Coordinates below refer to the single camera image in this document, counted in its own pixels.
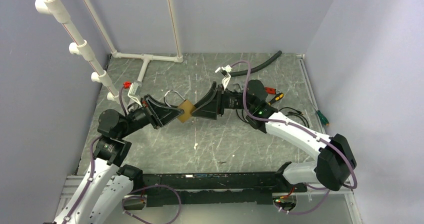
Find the large brass padlock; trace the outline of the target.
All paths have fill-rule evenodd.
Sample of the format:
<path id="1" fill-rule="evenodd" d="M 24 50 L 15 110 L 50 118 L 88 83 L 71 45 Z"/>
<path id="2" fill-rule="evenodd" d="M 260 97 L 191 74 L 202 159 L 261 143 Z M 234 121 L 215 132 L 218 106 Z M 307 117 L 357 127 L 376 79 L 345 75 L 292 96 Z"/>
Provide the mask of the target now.
<path id="1" fill-rule="evenodd" d="M 175 108 L 181 109 L 183 110 L 183 114 L 181 114 L 180 116 L 177 117 L 177 119 L 181 122 L 181 123 L 185 123 L 189 118 L 192 117 L 192 113 L 193 111 L 196 109 L 196 107 L 194 106 L 194 104 L 192 104 L 189 100 L 187 100 L 185 97 L 183 97 L 178 91 L 176 90 L 168 90 L 164 96 L 163 96 L 163 102 L 168 106 L 168 107 L 174 107 L 173 105 L 169 104 L 167 101 L 167 96 L 169 94 L 176 94 L 180 99 L 182 99 L 182 102 L 178 105 L 175 106 Z"/>

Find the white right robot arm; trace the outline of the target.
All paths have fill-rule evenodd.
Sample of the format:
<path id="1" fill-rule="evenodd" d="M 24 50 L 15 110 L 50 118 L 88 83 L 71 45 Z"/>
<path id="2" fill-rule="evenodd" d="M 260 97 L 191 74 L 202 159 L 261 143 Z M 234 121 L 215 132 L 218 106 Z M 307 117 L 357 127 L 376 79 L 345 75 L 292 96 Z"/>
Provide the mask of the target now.
<path id="1" fill-rule="evenodd" d="M 303 183 L 319 183 L 331 191 L 345 187 L 357 166 L 348 140 L 341 134 L 329 136 L 291 120 L 271 106 L 265 95 L 261 83 L 238 92 L 214 82 L 191 114 L 215 120 L 226 109 L 243 110 L 253 129 L 288 141 L 312 157 L 309 162 L 287 162 L 280 168 L 275 184 L 282 192 Z"/>

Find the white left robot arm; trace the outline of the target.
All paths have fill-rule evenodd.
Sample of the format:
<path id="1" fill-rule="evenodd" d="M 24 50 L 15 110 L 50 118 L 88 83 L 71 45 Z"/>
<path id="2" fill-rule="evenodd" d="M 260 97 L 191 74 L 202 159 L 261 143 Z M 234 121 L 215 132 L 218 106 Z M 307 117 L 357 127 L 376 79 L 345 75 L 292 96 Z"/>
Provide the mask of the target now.
<path id="1" fill-rule="evenodd" d="M 138 107 L 103 111 L 97 136 L 89 148 L 90 164 L 82 181 L 54 218 L 54 224 L 102 224 L 129 193 L 137 194 L 144 187 L 141 169 L 123 164 L 132 143 L 124 138 L 146 127 L 164 127 L 184 114 L 177 106 L 168 106 L 146 95 Z"/>

